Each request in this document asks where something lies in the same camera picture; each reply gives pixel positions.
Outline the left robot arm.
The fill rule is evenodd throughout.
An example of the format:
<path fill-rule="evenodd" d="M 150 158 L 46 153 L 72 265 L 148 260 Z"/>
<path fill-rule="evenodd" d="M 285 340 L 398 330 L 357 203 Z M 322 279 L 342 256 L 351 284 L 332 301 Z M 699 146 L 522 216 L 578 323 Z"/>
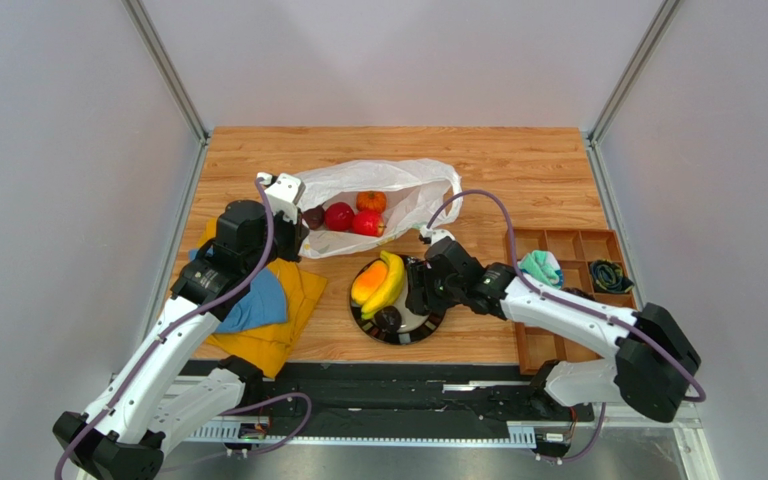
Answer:
<path fill-rule="evenodd" d="M 277 273 L 294 269 L 307 237 L 297 205 L 269 197 L 230 203 L 173 283 L 151 333 L 85 409 L 64 412 L 52 432 L 62 463 L 97 479 L 152 479 L 166 456 L 208 420 L 253 402 L 286 362 L 308 317 L 300 289 Z M 163 396 L 208 337 L 228 354 L 196 386 Z"/>

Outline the dark purple fruit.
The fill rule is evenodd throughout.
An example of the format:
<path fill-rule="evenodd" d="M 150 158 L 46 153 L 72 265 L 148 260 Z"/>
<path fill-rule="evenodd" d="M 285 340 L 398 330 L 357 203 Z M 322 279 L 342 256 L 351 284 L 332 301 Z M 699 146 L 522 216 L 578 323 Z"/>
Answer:
<path fill-rule="evenodd" d="M 326 225 L 326 210 L 323 205 L 305 210 L 303 220 L 311 230 L 319 230 Z"/>

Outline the white plastic bag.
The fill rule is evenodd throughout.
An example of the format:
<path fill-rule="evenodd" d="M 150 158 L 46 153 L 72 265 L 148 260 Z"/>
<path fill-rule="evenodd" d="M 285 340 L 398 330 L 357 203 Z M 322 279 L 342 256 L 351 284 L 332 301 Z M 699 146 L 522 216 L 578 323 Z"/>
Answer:
<path fill-rule="evenodd" d="M 301 247 L 300 254 L 310 259 L 373 250 L 426 226 L 430 220 L 436 227 L 452 223 L 462 205 L 458 199 L 442 213 L 437 212 L 446 199 L 462 191 L 462 179 L 454 167 L 432 159 L 354 160 L 301 172 L 297 177 L 305 185 L 299 201 L 303 211 L 339 202 L 354 206 L 356 195 L 364 191 L 382 192 L 387 198 L 385 229 L 380 237 L 321 227 L 312 230 Z"/>

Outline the orange toy pumpkin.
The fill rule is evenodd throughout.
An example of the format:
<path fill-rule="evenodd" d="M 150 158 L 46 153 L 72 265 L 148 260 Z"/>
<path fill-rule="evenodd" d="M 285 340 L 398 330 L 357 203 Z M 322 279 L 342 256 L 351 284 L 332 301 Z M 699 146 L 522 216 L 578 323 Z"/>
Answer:
<path fill-rule="evenodd" d="M 381 191 L 363 191 L 356 195 L 355 206 L 358 212 L 371 211 L 381 214 L 388 207 L 388 198 Z"/>

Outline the dark eggplant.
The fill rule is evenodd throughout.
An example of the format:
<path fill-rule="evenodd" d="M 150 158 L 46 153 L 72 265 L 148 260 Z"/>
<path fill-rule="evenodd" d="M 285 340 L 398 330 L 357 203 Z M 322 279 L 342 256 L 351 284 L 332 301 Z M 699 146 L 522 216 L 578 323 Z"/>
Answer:
<path fill-rule="evenodd" d="M 401 312 L 395 306 L 386 306 L 375 313 L 373 317 L 375 325 L 383 332 L 395 334 L 403 326 Z"/>

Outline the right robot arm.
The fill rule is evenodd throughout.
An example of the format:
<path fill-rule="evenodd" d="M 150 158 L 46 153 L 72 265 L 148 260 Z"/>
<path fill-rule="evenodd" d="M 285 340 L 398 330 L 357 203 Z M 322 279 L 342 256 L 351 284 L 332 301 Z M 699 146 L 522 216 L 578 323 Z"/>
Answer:
<path fill-rule="evenodd" d="M 407 308 L 425 315 L 458 305 L 569 339 L 597 359 L 546 362 L 533 390 L 565 407 L 623 402 L 644 417 L 672 422 L 684 402 L 702 402 L 701 358 L 664 307 L 640 310 L 592 301 L 542 284 L 518 267 L 481 264 L 455 240 L 433 243 L 407 267 Z"/>

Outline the red apple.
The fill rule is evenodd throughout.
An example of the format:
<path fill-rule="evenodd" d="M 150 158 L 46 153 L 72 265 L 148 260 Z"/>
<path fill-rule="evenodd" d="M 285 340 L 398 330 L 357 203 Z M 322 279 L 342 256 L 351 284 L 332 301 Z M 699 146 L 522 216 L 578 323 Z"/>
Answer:
<path fill-rule="evenodd" d="M 352 232 L 369 237 L 381 237 L 386 229 L 386 222 L 381 213 L 374 210 L 358 212 L 352 220 Z"/>
<path fill-rule="evenodd" d="M 355 218 L 353 208 L 345 202 L 337 202 L 325 210 L 324 223 L 330 231 L 347 232 L 352 228 Z"/>

